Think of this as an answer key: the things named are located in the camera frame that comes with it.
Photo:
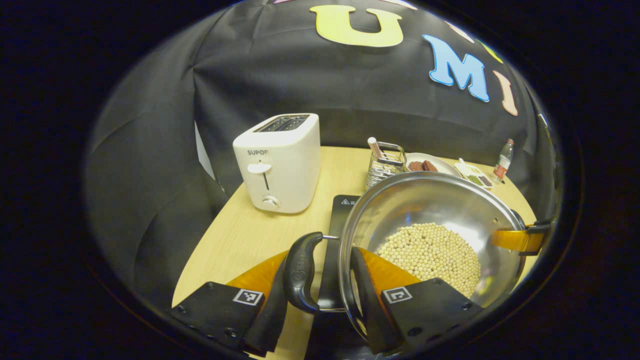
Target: metal utensil rack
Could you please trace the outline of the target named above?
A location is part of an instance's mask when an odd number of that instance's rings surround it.
[[[380,181],[404,172],[406,165],[406,155],[404,149],[393,143],[378,142],[382,158],[378,159],[376,153],[371,151],[369,160],[369,173],[367,174],[367,189]],[[389,150],[399,151],[400,155],[393,154]]]

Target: white plate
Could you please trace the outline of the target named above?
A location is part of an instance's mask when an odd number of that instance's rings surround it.
[[[460,175],[458,170],[453,166],[449,165],[448,163],[446,163],[444,160],[441,160],[440,158],[436,158],[435,156],[432,156],[432,155],[423,154],[421,152],[410,152],[409,154],[406,154],[406,166],[404,170],[411,171],[409,170],[409,164],[412,161],[423,162],[424,160],[430,161],[433,164],[433,166],[435,166],[438,169],[438,172],[462,178],[462,175]]]

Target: small tray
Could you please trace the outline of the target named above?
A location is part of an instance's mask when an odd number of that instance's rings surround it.
[[[466,162],[464,165],[462,165],[461,163],[455,163],[454,166],[456,167],[456,169],[458,169],[458,171],[460,171],[460,173],[465,179],[471,181],[472,183],[485,189],[493,188],[493,183],[491,182],[491,179],[489,179],[489,177],[485,175],[484,172],[482,172],[482,170],[478,169],[477,167],[473,165],[469,165]],[[478,183],[472,180],[473,177],[475,177],[478,180]]]

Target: stainless steel pot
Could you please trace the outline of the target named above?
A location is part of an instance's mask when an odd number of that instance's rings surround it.
[[[407,172],[369,188],[349,214],[342,236],[311,233],[298,239],[285,260],[284,288],[289,302],[309,313],[345,311],[365,339],[357,287],[351,278],[351,251],[375,252],[400,227],[434,222],[459,233],[475,250],[481,276],[471,300],[482,307],[509,294],[524,267],[524,257],[491,245],[497,229],[524,230],[517,213],[478,185],[437,172]],[[344,309],[321,309],[310,295],[313,249],[323,239],[339,240],[339,287]]]

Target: toaster knob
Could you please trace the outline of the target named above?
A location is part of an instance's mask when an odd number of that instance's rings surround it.
[[[278,203],[278,199],[273,196],[266,197],[262,200],[262,206],[269,211],[276,211],[280,207]]]

